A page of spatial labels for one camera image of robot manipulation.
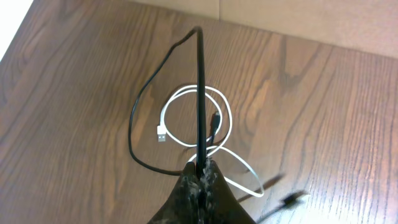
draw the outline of beige wall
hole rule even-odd
[[[132,0],[398,58],[395,0]]]

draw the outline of wooden table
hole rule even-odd
[[[132,160],[129,112],[195,25],[205,33],[207,85],[231,104],[226,146],[264,182],[285,174],[263,198],[241,202],[254,219],[305,189],[305,203],[267,221],[398,222],[398,60],[129,2],[35,0],[0,63],[0,223],[153,216],[177,178]],[[195,38],[177,48],[141,100],[133,147],[149,164],[181,169],[194,153],[159,144],[156,126],[170,94],[195,82],[195,51]],[[167,112],[180,139],[195,141],[195,108],[187,95]],[[214,160],[257,188],[231,156]]]

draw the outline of white cable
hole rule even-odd
[[[212,87],[210,87],[210,86],[206,86],[205,88],[206,88],[207,90],[211,90],[211,91],[213,91],[213,92],[219,94],[220,97],[222,97],[222,99],[223,99],[224,102],[225,102],[226,109],[227,109],[227,111],[228,111],[228,118],[229,118],[229,128],[228,128],[228,132],[227,132],[225,138],[222,140],[222,142],[221,142],[220,145],[218,145],[218,146],[210,146],[210,147],[207,147],[207,148],[206,148],[207,151],[209,151],[210,149],[214,149],[213,151],[211,151],[210,153],[208,153],[207,156],[211,156],[211,155],[213,155],[214,153],[216,153],[218,150],[222,149],[222,150],[224,150],[224,151],[230,153],[233,157],[237,158],[246,168],[249,169],[249,171],[250,171],[250,172],[253,174],[253,176],[256,178],[258,184],[260,185],[261,193],[259,194],[259,193],[256,193],[256,192],[252,191],[252,190],[249,190],[249,189],[243,187],[242,185],[240,185],[240,184],[238,184],[238,183],[236,183],[236,182],[234,182],[234,181],[232,181],[232,180],[230,180],[230,179],[228,179],[228,178],[226,178],[226,177],[224,177],[224,178],[225,178],[225,181],[227,181],[228,183],[232,184],[233,186],[235,186],[235,187],[241,189],[242,191],[246,192],[247,194],[253,195],[253,196],[255,196],[255,197],[262,197],[262,196],[264,195],[264,188],[263,188],[263,186],[262,186],[262,184],[261,184],[261,182],[260,182],[260,179],[259,179],[258,175],[257,175],[256,172],[254,171],[254,169],[253,169],[244,159],[240,158],[240,157],[239,157],[237,154],[235,154],[233,151],[230,151],[229,149],[223,147],[224,144],[225,144],[225,142],[228,140],[228,138],[229,138],[229,136],[231,135],[231,132],[232,132],[232,112],[231,112],[231,108],[229,107],[229,103],[228,103],[226,97],[224,96],[224,94],[223,94],[222,92],[220,92],[219,90],[217,90],[217,89],[215,89],[215,88],[212,88]],[[188,143],[185,143],[185,142],[183,142],[183,141],[177,139],[177,138],[167,129],[166,124],[165,124],[165,121],[164,121],[164,118],[165,118],[165,114],[166,114],[167,107],[169,107],[169,104],[170,104],[171,102],[173,102],[173,100],[177,99],[178,97],[180,97],[180,96],[182,96],[182,95],[184,95],[184,94],[193,93],[193,92],[196,92],[196,91],[197,91],[197,86],[196,86],[196,85],[187,85],[187,86],[184,86],[184,87],[180,88],[180,89],[177,90],[177,91],[170,97],[170,99],[166,102],[166,104],[164,105],[164,107],[163,107],[163,109],[162,109],[162,112],[161,112],[161,114],[160,114],[160,127],[161,127],[162,129],[165,129],[165,132],[167,133],[167,135],[169,135],[174,141],[176,141],[177,143],[179,143],[179,144],[181,144],[181,145],[183,145],[183,146],[185,146],[185,147],[195,147],[196,144],[188,144]],[[216,134],[217,134],[218,131],[220,130],[221,124],[222,124],[222,122],[223,122],[223,114],[222,114],[222,112],[221,112],[221,108],[220,108],[219,104],[218,104],[208,93],[205,93],[205,95],[207,96],[207,98],[210,99],[211,102],[213,102],[213,104],[216,106],[216,108],[217,108],[217,110],[218,110],[218,112],[219,112],[219,114],[220,114],[220,125],[218,126],[218,128],[217,128],[217,130],[216,130]],[[196,158],[196,156],[197,156],[196,154],[193,155],[193,156],[188,160],[188,162],[191,162],[192,160],[194,160],[194,158]]]

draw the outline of white usb plug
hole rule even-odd
[[[163,125],[157,127],[157,141],[166,141],[166,127]]]

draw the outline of coiled white cable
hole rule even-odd
[[[223,94],[222,92],[220,92],[219,90],[217,90],[217,89],[215,89],[215,88],[213,88],[213,87],[206,86],[205,88],[206,88],[207,90],[211,90],[211,91],[213,91],[213,92],[219,94],[220,97],[222,97],[222,99],[223,99],[224,102],[225,102],[226,109],[227,109],[227,111],[228,111],[228,117],[229,117],[229,128],[228,128],[228,132],[227,132],[225,138],[222,140],[222,142],[220,143],[220,145],[218,145],[218,146],[210,146],[210,147],[207,147],[207,149],[206,149],[207,151],[209,151],[210,149],[214,149],[214,150],[212,150],[211,152],[209,152],[209,153],[207,154],[207,156],[211,156],[211,155],[213,155],[214,153],[216,153],[218,150],[222,149],[222,150],[224,150],[224,151],[230,153],[233,157],[237,158],[237,160],[239,160],[246,168],[248,168],[249,171],[250,171],[250,172],[253,174],[253,176],[256,178],[256,180],[257,180],[257,182],[258,182],[258,184],[259,184],[259,186],[260,186],[261,193],[257,193],[257,192],[254,192],[254,191],[252,191],[252,190],[249,190],[249,189],[243,187],[242,185],[240,185],[240,184],[238,184],[238,183],[236,183],[236,182],[234,182],[234,181],[228,179],[227,177],[225,177],[225,181],[227,181],[228,183],[232,184],[233,186],[239,188],[240,190],[246,192],[247,194],[253,195],[253,196],[255,196],[255,197],[262,197],[262,196],[264,195],[264,188],[263,188],[263,186],[262,186],[262,184],[261,184],[261,182],[260,182],[260,179],[259,179],[258,175],[257,175],[256,172],[253,170],[253,168],[252,168],[244,159],[240,158],[240,157],[239,157],[237,154],[235,154],[233,151],[230,151],[229,149],[227,149],[227,148],[224,147],[225,142],[228,140],[228,138],[229,138],[229,136],[231,135],[231,132],[232,132],[232,112],[231,112],[231,108],[229,107],[229,103],[228,103],[226,97],[224,96],[224,94]],[[177,143],[179,143],[179,144],[181,144],[181,145],[183,145],[183,146],[185,146],[185,147],[195,147],[196,144],[188,144],[188,143],[185,143],[185,142],[183,142],[183,141],[177,139],[177,138],[167,129],[166,124],[165,124],[165,121],[164,121],[164,118],[165,118],[165,114],[166,114],[167,108],[169,107],[169,104],[170,104],[171,102],[173,102],[173,100],[177,99],[178,97],[180,97],[180,96],[182,96],[182,95],[184,95],[184,94],[193,93],[193,92],[196,92],[196,91],[197,91],[197,85],[187,85],[187,86],[184,86],[184,87],[180,88],[180,89],[177,90],[177,91],[170,97],[170,99],[166,102],[166,104],[164,105],[164,107],[163,107],[163,109],[162,109],[162,112],[161,112],[161,114],[160,114],[160,126],[161,126],[163,129],[165,129],[165,132],[167,133],[167,135],[169,135],[174,141],[176,141]],[[213,102],[213,104],[216,106],[216,108],[217,108],[217,110],[218,110],[218,112],[219,112],[219,114],[220,114],[220,125],[217,127],[217,130],[216,130],[216,134],[217,134],[218,131],[220,130],[221,124],[222,124],[222,122],[223,122],[223,114],[222,114],[222,112],[221,112],[221,108],[220,108],[219,104],[214,100],[214,98],[212,98],[208,93],[205,93],[205,95],[206,95],[207,98],[210,99],[211,102]],[[192,160],[194,160],[194,158],[196,158],[196,156],[197,156],[196,154],[193,155],[193,156],[188,160],[188,162],[191,162]]]

